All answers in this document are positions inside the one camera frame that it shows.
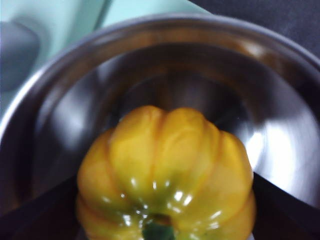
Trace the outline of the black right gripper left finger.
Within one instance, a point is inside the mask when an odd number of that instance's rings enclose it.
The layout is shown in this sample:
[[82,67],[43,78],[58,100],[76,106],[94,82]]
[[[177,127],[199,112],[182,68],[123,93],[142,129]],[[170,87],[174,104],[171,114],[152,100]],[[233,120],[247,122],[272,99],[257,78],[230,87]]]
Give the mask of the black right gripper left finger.
[[0,218],[2,240],[75,240],[76,176]]

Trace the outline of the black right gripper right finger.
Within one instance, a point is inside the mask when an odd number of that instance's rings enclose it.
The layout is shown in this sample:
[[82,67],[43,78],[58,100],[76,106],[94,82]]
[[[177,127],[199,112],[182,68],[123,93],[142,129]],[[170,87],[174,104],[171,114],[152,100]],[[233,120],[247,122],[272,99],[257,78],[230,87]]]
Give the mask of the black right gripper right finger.
[[256,240],[318,240],[320,210],[293,197],[254,173]]

